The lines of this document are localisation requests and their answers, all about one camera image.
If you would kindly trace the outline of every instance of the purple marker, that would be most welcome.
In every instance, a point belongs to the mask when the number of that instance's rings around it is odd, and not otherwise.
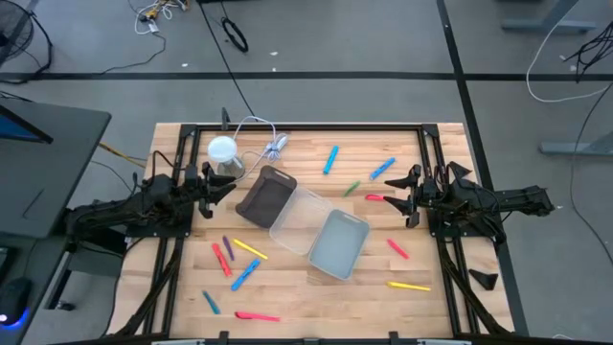
[[[232,252],[232,247],[230,246],[230,242],[228,241],[227,237],[223,237],[223,244],[226,245],[226,249],[228,249],[228,254],[230,254],[230,259],[233,261],[234,260],[234,253]]]

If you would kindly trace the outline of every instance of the red marker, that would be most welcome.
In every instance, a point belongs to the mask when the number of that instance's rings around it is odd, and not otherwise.
[[[409,260],[409,254],[407,254],[404,250],[402,250],[402,248],[400,248],[399,245],[397,245],[394,241],[392,241],[392,239],[387,239],[387,243],[389,243],[390,246],[394,248],[394,250],[396,250],[396,252],[402,256],[402,258]]]
[[[266,315],[254,314],[251,312],[244,312],[244,311],[237,311],[234,313],[234,315],[237,318],[243,319],[243,320],[264,320],[264,321],[273,321],[273,322],[281,321],[281,317],[266,316]]]
[[[384,201],[385,200],[383,198],[383,195],[366,195],[364,196],[364,198],[367,200],[372,200],[372,201]]]
[[[230,270],[230,266],[228,266],[228,263],[226,263],[226,258],[224,258],[223,254],[221,254],[221,249],[219,249],[219,244],[213,243],[213,251],[215,252],[215,255],[217,256],[217,258],[219,259],[221,268],[223,268],[223,273],[226,275],[226,277],[230,277],[232,275],[232,270]]]

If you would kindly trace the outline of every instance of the pink marker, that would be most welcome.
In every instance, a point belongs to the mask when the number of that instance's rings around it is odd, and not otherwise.
[[[387,239],[387,243],[390,244],[390,246],[394,248],[394,250],[396,250],[396,252],[402,256],[402,258],[409,260],[409,254],[407,254],[404,250],[402,250],[402,248],[400,248],[400,246],[397,245],[392,239]]]
[[[364,196],[365,199],[367,200],[372,200],[372,201],[384,201],[385,199],[383,199],[383,195],[366,195]]]
[[[266,316],[266,315],[254,314],[251,312],[244,312],[244,311],[236,311],[234,315],[237,318],[243,319],[243,320],[263,320],[263,321],[273,321],[273,322],[281,321],[281,317]]]

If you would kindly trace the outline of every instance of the blue marker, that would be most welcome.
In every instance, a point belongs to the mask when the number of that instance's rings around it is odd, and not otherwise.
[[[332,148],[332,152],[329,154],[328,163],[324,168],[324,174],[328,174],[329,170],[332,168],[332,163],[334,163],[334,158],[336,158],[336,153],[338,152],[338,147],[334,145]]]
[[[202,291],[202,294],[204,295],[204,298],[206,298],[207,301],[209,302],[209,306],[211,306],[213,313],[219,314],[220,313],[219,308],[217,307],[217,304],[215,304],[215,301],[213,300],[213,298],[211,298],[211,295],[209,295],[209,292]]]
[[[232,284],[232,291],[236,291],[238,290],[238,288],[240,288],[240,286],[242,285],[242,283],[244,283],[245,279],[247,279],[247,277],[249,277],[249,275],[251,274],[251,272],[253,272],[254,270],[256,270],[256,267],[258,267],[260,265],[260,259],[256,259],[254,260],[249,267],[247,267],[247,269],[245,269],[244,272],[242,272],[242,274],[240,274],[240,277],[238,277],[238,279]]]
[[[381,175],[381,173],[385,172],[388,168],[390,168],[390,166],[394,164],[394,162],[396,162],[396,158],[392,157],[388,159],[387,162],[383,163],[382,166],[380,166],[377,170],[371,173],[371,181],[376,179],[379,175]]]

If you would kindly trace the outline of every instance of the blue light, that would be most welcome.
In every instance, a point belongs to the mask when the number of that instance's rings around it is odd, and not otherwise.
[[[21,328],[21,326],[23,326],[24,323],[26,323],[26,320],[28,319],[28,309],[26,308],[23,312],[23,314],[21,315],[21,317],[19,318],[19,320],[17,320],[15,323],[13,323],[12,325],[2,325],[2,329],[3,330],[18,330]]]

